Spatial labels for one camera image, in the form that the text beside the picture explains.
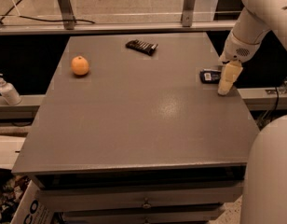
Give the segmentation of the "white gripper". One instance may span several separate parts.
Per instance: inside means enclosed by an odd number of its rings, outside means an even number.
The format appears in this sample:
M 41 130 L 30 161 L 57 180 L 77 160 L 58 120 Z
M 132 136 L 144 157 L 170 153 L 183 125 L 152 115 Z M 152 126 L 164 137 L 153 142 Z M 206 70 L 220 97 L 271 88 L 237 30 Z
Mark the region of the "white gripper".
M 219 61 L 227 63 L 221 72 L 221 78 L 218 84 L 218 93 L 227 95 L 233 84 L 237 81 L 243 70 L 242 64 L 248 62 L 258 51 L 260 44 L 248 44 L 235 37 L 230 32 L 224 45 Z

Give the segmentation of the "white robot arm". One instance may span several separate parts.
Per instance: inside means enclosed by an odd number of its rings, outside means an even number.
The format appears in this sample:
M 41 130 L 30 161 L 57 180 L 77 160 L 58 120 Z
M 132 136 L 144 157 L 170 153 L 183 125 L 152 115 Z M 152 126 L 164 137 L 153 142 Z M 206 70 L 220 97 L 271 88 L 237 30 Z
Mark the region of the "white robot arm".
M 272 33 L 287 61 L 287 0 L 241 0 L 243 10 L 229 33 L 220 61 L 225 65 L 218 93 L 226 95 L 245 64 L 257 68 L 252 84 L 284 92 L 287 76 L 279 59 L 254 60 L 263 39 Z M 287 224 L 287 115 L 268 123 L 249 151 L 240 224 Z

